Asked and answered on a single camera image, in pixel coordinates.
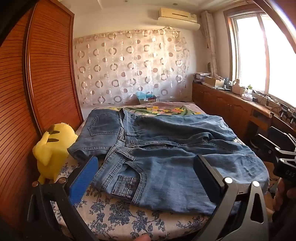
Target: wall covering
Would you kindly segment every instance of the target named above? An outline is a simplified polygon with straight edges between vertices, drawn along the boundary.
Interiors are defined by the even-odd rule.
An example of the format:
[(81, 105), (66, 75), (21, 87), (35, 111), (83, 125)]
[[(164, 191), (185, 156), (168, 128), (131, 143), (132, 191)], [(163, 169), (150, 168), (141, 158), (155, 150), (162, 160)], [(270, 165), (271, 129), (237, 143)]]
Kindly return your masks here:
[(141, 29), (74, 39), (74, 69), (83, 105), (125, 105), (139, 92), (160, 101), (187, 96), (189, 50), (179, 31)]

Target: window frame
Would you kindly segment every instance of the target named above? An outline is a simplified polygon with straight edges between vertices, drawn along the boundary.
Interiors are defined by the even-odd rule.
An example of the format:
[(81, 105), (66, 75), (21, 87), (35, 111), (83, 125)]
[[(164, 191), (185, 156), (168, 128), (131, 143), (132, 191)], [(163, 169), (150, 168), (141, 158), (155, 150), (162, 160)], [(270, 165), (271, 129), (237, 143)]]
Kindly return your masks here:
[[(280, 103), (285, 104), (289, 108), (292, 107), (295, 109), (294, 106), (288, 104), (287, 102), (285, 102), (285, 101), (279, 99), (278, 97), (273, 96), (269, 93), (269, 76), (270, 76), (269, 50), (268, 50), (265, 28), (264, 28), (263, 21), (261, 18), (261, 14), (267, 14), (267, 13), (265, 11), (263, 11), (261, 8), (259, 8), (256, 4), (246, 4), (246, 5), (242, 5), (242, 6), (238, 6), (235, 8), (225, 10), (223, 12), (223, 14), (224, 14), (225, 22), (226, 22), (228, 41), (229, 41), (229, 59), (230, 59), (229, 77), (230, 77), (230, 80), (233, 81), (237, 78), (239, 79), (239, 75), (240, 75), (239, 42), (237, 41), (238, 29), (237, 29), (236, 20), (239, 18), (257, 16), (259, 25), (260, 25), (262, 33), (263, 33), (264, 45), (265, 45), (265, 55), (266, 55), (265, 89), (259, 90), (259, 91), (270, 96), (273, 99), (277, 99)], [(282, 32), (287, 37), (286, 31), (282, 30)]]

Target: jeans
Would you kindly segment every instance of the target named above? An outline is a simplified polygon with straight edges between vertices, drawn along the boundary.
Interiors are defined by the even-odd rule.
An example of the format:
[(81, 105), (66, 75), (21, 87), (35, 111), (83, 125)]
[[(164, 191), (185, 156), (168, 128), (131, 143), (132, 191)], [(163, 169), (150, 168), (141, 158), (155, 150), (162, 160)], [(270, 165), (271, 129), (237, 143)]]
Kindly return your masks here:
[(78, 161), (104, 158), (93, 184), (150, 210), (211, 215), (215, 209), (193, 170), (202, 154), (223, 177), (269, 185), (263, 162), (223, 119), (202, 115), (135, 116), (126, 110), (93, 110), (77, 141), (68, 148)]

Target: yellow stuffed animal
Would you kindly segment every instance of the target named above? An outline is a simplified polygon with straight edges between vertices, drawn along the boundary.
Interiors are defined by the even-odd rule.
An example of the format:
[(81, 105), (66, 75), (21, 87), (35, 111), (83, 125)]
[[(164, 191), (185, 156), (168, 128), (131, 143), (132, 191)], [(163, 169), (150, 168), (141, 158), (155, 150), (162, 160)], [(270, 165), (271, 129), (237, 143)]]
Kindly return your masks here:
[(69, 148), (77, 139), (71, 126), (66, 123), (52, 125), (41, 140), (34, 146), (33, 154), (37, 159), (40, 172), (38, 181), (44, 184), (45, 179), (55, 180), (69, 153)]

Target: jeans back pocket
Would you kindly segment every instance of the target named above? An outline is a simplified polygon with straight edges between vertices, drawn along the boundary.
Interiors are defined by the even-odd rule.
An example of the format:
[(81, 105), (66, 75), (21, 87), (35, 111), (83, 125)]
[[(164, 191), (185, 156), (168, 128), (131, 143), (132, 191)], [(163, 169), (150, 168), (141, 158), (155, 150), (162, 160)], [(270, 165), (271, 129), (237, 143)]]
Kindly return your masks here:
[(88, 130), (92, 136), (99, 134), (118, 135), (120, 132), (118, 111), (97, 115), (88, 127)]
[(112, 194), (131, 200), (136, 193), (139, 183), (140, 179), (136, 177), (119, 175)]

